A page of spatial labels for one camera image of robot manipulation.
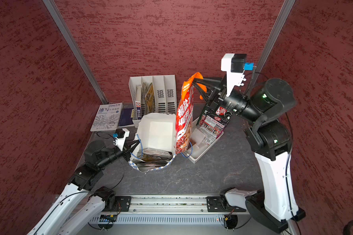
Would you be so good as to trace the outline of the black red condiment packet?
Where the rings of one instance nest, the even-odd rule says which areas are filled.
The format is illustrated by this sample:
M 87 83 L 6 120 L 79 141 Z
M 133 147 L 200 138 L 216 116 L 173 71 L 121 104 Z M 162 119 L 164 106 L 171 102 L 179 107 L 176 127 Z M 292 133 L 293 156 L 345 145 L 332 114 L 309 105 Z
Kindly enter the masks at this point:
M 230 122 L 231 115 L 230 111 L 221 106 L 214 111 L 205 105 L 199 117 L 198 125 L 202 128 L 202 131 L 217 139 L 222 135 L 225 127 Z

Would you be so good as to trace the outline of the orange red condiment packet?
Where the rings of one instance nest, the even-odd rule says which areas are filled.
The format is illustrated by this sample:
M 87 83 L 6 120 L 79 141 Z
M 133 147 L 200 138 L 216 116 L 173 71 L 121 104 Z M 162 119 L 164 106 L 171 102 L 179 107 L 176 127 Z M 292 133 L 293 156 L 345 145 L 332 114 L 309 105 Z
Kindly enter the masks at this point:
M 201 73 L 197 72 L 188 80 L 184 81 L 181 89 L 181 99 L 176 112 L 176 138 L 175 154 L 186 151 L 190 145 L 192 121 L 193 121 L 193 81 L 204 79 Z

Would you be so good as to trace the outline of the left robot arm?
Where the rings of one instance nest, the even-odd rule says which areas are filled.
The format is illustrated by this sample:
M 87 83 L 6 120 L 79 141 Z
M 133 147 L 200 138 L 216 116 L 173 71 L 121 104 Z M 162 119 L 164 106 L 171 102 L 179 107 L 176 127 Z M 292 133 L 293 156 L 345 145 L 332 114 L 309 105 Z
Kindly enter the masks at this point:
M 31 235 L 76 235 L 103 210 L 119 206 L 112 188 L 91 192 L 104 175 L 104 169 L 120 159 L 130 160 L 140 140 L 116 142 L 107 148 L 104 141 L 92 141 L 84 151 L 85 162 L 78 167 L 59 198 L 30 230 Z

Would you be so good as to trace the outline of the checkered paper bag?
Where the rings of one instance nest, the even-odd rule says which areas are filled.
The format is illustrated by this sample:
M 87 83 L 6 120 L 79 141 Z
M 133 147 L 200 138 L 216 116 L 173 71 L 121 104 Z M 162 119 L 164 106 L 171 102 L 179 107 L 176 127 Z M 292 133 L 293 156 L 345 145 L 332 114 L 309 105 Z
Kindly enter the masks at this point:
M 138 157 L 142 156 L 142 152 L 146 148 L 169 151 L 173 153 L 174 157 L 165 167 L 140 172 L 146 173 L 161 170 L 171 165 L 177 156 L 175 154 L 175 125 L 175 114 L 150 113 L 145 115 L 139 122 L 135 134 L 135 139 L 139 140 L 140 144 L 131 154 L 129 164 L 132 168 L 140 171 L 135 163 L 139 160 Z

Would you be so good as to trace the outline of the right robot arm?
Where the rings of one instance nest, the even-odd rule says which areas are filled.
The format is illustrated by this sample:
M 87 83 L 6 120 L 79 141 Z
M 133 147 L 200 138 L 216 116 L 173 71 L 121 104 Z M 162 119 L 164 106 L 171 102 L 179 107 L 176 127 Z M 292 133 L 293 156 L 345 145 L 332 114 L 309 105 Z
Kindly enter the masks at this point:
M 263 189 L 236 188 L 224 193 L 225 202 L 246 210 L 252 219 L 271 231 L 296 234 L 306 215 L 295 200 L 291 180 L 291 129 L 279 118 L 297 104 L 291 86 L 279 78 L 267 80 L 255 93 L 229 91 L 225 78 L 193 81 L 208 108 L 222 107 L 246 120 L 246 139 L 260 167 Z

